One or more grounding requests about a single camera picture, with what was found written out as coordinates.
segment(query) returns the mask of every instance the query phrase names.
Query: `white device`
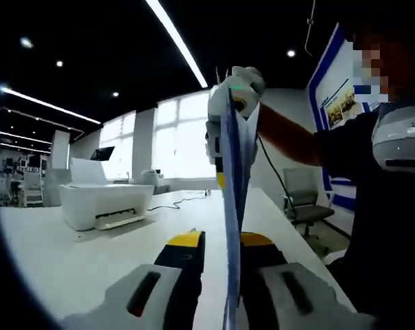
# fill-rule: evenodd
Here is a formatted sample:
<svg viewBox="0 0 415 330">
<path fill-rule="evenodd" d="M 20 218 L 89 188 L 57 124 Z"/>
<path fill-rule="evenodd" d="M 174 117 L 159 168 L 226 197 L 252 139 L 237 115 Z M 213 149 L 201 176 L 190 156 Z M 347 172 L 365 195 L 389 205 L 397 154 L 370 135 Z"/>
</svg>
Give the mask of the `white device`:
<svg viewBox="0 0 415 330">
<path fill-rule="evenodd" d="M 141 172 L 141 184 L 150 184 L 152 186 L 158 186 L 160 180 L 159 174 L 156 170 L 144 170 Z"/>
<path fill-rule="evenodd" d="M 372 147 L 381 168 L 415 174 L 415 105 L 380 107 Z"/>
<path fill-rule="evenodd" d="M 244 118 L 250 117 L 256 109 L 259 98 L 265 89 L 261 73 L 254 67 L 233 67 L 232 75 L 226 77 L 213 92 L 207 105 L 208 120 L 206 122 L 206 154 L 211 164 L 217 166 L 221 161 L 220 136 L 221 114 L 227 109 L 228 89 L 232 92 L 233 106 Z"/>
<path fill-rule="evenodd" d="M 144 219 L 153 186 L 108 184 L 101 162 L 71 159 L 72 182 L 59 185 L 63 219 L 75 230 L 110 229 Z"/>
</svg>

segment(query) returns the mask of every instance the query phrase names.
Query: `black t-shirt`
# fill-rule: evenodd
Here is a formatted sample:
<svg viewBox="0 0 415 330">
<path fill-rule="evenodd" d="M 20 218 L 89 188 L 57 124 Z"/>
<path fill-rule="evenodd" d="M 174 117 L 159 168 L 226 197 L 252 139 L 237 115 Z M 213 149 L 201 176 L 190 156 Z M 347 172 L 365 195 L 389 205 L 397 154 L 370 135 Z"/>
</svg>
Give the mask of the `black t-shirt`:
<svg viewBox="0 0 415 330">
<path fill-rule="evenodd" d="M 315 134 L 324 167 L 357 187 L 343 269 L 346 294 L 377 316 L 415 308 L 415 175 L 383 170 L 372 154 L 377 112 Z"/>
</svg>

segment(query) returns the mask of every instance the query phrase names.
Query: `white pillar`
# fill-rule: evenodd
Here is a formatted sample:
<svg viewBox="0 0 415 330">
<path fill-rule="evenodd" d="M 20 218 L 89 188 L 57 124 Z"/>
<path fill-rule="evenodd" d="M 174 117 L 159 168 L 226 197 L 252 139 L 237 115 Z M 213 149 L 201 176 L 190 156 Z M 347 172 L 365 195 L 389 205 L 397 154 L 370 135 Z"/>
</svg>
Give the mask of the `white pillar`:
<svg viewBox="0 0 415 330">
<path fill-rule="evenodd" d="M 68 168 L 70 153 L 70 134 L 56 131 L 51 145 L 51 167 L 57 169 Z"/>
<path fill-rule="evenodd" d="M 136 114 L 132 150 L 132 178 L 139 180 L 143 170 L 152 166 L 153 116 L 155 109 Z"/>
</svg>

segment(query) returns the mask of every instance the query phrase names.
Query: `black cable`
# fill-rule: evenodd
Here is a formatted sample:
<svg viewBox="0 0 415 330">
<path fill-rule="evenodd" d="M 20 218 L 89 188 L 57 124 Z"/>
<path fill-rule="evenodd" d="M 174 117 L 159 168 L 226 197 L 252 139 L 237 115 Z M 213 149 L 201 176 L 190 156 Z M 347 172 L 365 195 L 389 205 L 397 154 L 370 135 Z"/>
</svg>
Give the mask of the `black cable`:
<svg viewBox="0 0 415 330">
<path fill-rule="evenodd" d="M 268 160 L 268 163 L 270 164 L 271 168 L 272 168 L 272 169 L 274 170 L 274 172 L 276 173 L 277 178 L 278 178 L 278 179 L 279 179 L 279 181 L 281 182 L 282 188 L 283 188 L 283 189 L 284 189 L 284 191 L 285 191 L 285 195 L 287 195 L 288 202 L 290 202 L 290 205 L 291 205 L 291 208 L 292 208 L 292 212 L 295 214 L 295 221 L 296 221 L 296 220 L 297 220 L 297 213 L 296 213 L 296 209 L 295 209 L 295 206 L 292 204 L 292 200 L 291 200 L 290 194 L 288 193 L 288 190 L 287 190 L 287 188 L 285 187 L 284 181 L 282 181 L 281 176 L 279 175 L 279 173 L 277 172 L 277 170 L 276 170 L 275 166 L 274 166 L 274 165 L 273 165 L 273 163 L 271 162 L 271 160 L 270 160 L 270 158 L 269 158 L 269 156 L 268 156 L 267 150 L 265 150 L 264 143 L 262 143 L 262 139 L 261 139 L 261 137 L 260 137 L 259 135 L 258 135 L 257 137 L 259 138 L 259 143 L 261 144 L 262 150 L 263 150 L 263 152 L 264 152 L 265 157 L 266 157 L 266 158 L 267 158 L 267 160 Z"/>
<path fill-rule="evenodd" d="M 191 198 L 183 198 L 180 201 L 175 201 L 172 204 L 174 206 L 156 206 L 155 208 L 148 208 L 148 211 L 153 211 L 156 210 L 157 208 L 173 208 L 175 210 L 179 210 L 181 209 L 181 207 L 178 206 L 179 203 L 182 203 L 183 201 L 191 201 L 192 199 L 205 199 L 207 198 L 207 195 L 204 194 L 204 196 L 197 196 L 197 197 L 191 197 Z"/>
</svg>

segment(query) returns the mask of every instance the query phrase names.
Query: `window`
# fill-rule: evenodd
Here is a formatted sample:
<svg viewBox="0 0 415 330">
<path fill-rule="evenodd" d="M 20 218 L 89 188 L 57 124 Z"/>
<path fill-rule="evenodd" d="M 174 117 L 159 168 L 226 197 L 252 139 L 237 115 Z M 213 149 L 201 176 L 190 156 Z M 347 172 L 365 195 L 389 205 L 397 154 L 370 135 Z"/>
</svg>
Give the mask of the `window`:
<svg viewBox="0 0 415 330">
<path fill-rule="evenodd" d="M 153 124 L 152 168 L 166 178 L 215 177 L 206 154 L 209 91 L 161 102 Z"/>
<path fill-rule="evenodd" d="M 115 146 L 108 161 L 102 162 L 107 179 L 132 176 L 132 149 L 136 113 L 131 112 L 103 124 L 99 148 Z"/>
</svg>

